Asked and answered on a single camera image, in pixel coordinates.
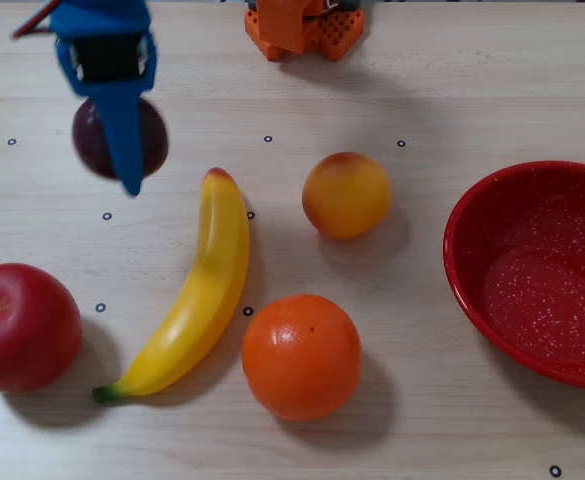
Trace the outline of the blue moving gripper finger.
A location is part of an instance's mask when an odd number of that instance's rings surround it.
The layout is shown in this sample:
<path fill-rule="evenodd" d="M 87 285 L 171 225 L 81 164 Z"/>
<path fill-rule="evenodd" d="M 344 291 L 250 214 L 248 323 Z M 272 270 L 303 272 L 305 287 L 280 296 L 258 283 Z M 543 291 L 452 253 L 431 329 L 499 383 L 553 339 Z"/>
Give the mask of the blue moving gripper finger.
<path fill-rule="evenodd" d="M 138 195 L 143 181 L 139 100 L 153 88 L 157 67 L 152 34 L 59 35 L 56 54 L 75 94 L 96 107 L 123 187 Z"/>

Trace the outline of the blue gripper body black servo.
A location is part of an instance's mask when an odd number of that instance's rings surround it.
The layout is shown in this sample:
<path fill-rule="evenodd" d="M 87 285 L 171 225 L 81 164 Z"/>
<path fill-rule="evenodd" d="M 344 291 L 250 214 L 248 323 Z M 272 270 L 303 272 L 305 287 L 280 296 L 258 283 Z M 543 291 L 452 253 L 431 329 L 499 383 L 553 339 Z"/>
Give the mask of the blue gripper body black servo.
<path fill-rule="evenodd" d="M 144 1 L 62 1 L 50 15 L 59 61 L 79 81 L 142 77 L 150 25 Z"/>

